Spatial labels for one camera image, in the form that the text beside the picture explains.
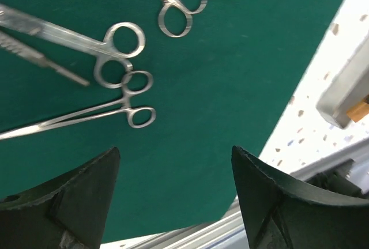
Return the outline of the steel scalpel handle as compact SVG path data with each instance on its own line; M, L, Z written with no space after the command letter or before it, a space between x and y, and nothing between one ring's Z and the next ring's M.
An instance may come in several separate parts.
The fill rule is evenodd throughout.
M70 70L56 64L55 62L48 59L44 54L37 51L36 49L22 43L21 41L9 36L8 34L1 31L1 48L4 50L17 55L39 67L52 69L56 73L82 85L88 86L90 82Z

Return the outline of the stainless steel tray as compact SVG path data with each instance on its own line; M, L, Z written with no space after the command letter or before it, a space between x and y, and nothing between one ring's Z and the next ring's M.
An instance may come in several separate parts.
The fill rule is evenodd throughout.
M340 129L368 116L368 37L323 92L316 108L325 121Z

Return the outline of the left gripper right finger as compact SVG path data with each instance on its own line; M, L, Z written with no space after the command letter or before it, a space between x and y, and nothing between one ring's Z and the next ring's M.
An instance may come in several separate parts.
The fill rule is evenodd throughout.
M308 181L239 146L231 161L250 248L368 248L368 194L344 177L352 160Z

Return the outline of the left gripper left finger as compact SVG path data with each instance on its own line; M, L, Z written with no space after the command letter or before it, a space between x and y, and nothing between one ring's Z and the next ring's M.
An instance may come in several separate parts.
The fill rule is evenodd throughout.
M1 199L1 248L99 248L119 163L118 148L111 148Z

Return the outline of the steel hemostat forceps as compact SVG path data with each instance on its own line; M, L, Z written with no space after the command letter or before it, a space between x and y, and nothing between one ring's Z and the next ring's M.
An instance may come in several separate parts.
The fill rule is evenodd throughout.
M128 83L130 82L132 76L136 74L142 74L143 76L145 76L147 79L147 83L140 90L131 90L128 87ZM41 133L43 131L66 127L77 123L87 122L89 120L99 119L120 113L126 114L129 126L134 129L140 129L149 126L156 119L156 110L148 106L134 108L131 105L131 98L147 92L152 86L153 76L150 72L144 70L128 72L125 76L123 76L121 81L122 97L120 99L94 107L89 107L84 110L72 112L53 119L45 120L36 124L31 124L29 126L24 126L3 132L1 133L1 140ZM141 111L150 112L150 118L144 123L136 124L134 122L134 116Z

